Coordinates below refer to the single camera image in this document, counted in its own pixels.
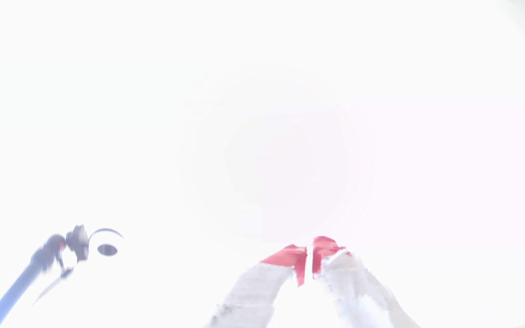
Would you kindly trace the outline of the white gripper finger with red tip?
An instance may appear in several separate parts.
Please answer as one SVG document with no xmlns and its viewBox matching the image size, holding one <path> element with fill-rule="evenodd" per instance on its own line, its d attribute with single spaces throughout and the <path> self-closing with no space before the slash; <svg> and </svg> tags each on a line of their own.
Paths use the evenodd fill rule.
<svg viewBox="0 0 525 328">
<path fill-rule="evenodd" d="M 419 327 L 360 256 L 326 236 L 313 239 L 312 254 L 313 278 L 344 327 Z"/>
<path fill-rule="evenodd" d="M 304 284 L 306 262 L 307 247 L 295 244 L 259 261 L 238 277 L 207 327 L 267 327 L 282 286 L 292 277 Z"/>
</svg>

